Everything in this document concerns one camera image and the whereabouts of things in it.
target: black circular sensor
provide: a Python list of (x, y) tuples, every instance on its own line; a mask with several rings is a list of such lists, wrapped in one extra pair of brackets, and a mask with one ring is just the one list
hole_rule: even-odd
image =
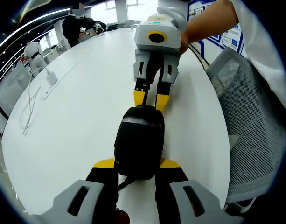
[(165, 41), (165, 37), (161, 34), (151, 34), (149, 35), (149, 40), (154, 43), (161, 43)]

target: white table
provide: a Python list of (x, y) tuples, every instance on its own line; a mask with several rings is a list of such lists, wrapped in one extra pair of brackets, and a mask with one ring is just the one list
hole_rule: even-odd
[[(91, 38), (47, 66), (58, 78), (67, 74), (46, 100), (46, 71), (31, 84), (41, 85), (32, 124), (24, 136), (19, 124), (28, 102), (24, 91), (7, 122), (2, 139), (6, 167), (16, 193), (30, 214), (41, 214), (53, 198), (98, 161), (114, 156), (114, 141), (125, 112), (134, 106), (135, 30), (119, 29)], [(227, 128), (215, 91), (195, 55), (181, 56), (171, 98), (164, 111), (163, 157), (182, 165), (225, 204), (230, 178)], [(153, 84), (148, 103), (155, 99)], [(26, 122), (28, 110), (22, 115)], [(118, 207), (132, 223), (158, 223), (155, 181), (135, 182), (119, 194)]]

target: robotic arm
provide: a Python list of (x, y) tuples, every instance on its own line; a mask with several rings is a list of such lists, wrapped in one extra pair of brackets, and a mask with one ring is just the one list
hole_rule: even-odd
[(176, 8), (158, 7), (157, 12), (142, 21), (135, 33), (137, 49), (133, 68), (137, 81), (133, 94), (136, 106), (145, 105), (150, 84), (153, 82), (147, 69), (150, 57), (152, 52), (162, 54), (155, 105), (162, 112), (169, 100), (170, 86), (175, 83), (178, 75), (180, 31), (186, 30), (187, 23)]

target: black pouch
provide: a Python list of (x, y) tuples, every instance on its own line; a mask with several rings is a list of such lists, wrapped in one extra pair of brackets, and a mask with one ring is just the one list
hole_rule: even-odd
[(160, 168), (165, 122), (153, 106), (131, 107), (123, 116), (115, 141), (115, 168), (135, 180), (149, 180)]

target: white cable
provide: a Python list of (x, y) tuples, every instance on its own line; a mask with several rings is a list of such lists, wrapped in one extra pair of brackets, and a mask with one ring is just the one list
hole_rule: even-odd
[[(39, 86), (37, 92), (34, 94), (34, 96), (32, 96), (31, 101), (32, 101), (32, 99), (37, 95), (37, 93), (38, 93), (38, 91), (40, 90), (40, 88), (41, 88), (41, 86)], [(25, 111), (25, 109), (27, 108), (27, 106), (29, 105), (29, 103), (31, 103), (31, 102), (28, 102), (28, 103), (25, 105), (25, 107), (22, 109), (22, 111), (21, 111), (21, 115), (20, 115), (20, 126), (21, 126), (22, 129), (24, 129), (25, 127), (24, 127), (24, 125), (21, 124), (21, 116), (22, 116), (23, 112)]]
[(31, 78), (32, 78), (33, 73), (34, 73), (35, 71), (39, 70), (39, 69), (45, 69), (45, 70), (47, 71), (47, 73), (50, 74), (50, 71), (49, 71), (47, 68), (45, 68), (45, 67), (39, 67), (39, 68), (33, 70), (32, 73), (31, 73), (31, 75), (30, 75), (29, 86), (28, 86), (28, 97), (29, 97), (29, 102), (28, 102), (28, 104), (29, 104), (29, 113), (30, 113), (30, 114), (29, 114), (28, 121), (27, 121), (27, 123), (26, 123), (26, 125), (25, 125), (25, 127), (24, 127), (24, 130), (23, 130), (22, 134), (25, 134), (25, 131), (26, 131), (26, 130), (28, 129), (28, 127), (29, 127), (29, 123), (30, 123), (31, 116), (32, 116), (32, 113), (33, 113), (33, 109), (34, 109), (34, 105), (35, 105), (35, 102), (36, 102), (37, 94), (38, 94), (38, 91), (39, 91), (39, 89), (40, 89), (40, 87), (41, 87), (41, 86), (40, 86), (40, 87), (38, 88), (36, 94), (34, 95), (34, 96), (35, 96), (35, 99), (34, 99), (34, 103), (33, 103), (32, 109), (31, 109), (31, 96), (30, 96)]

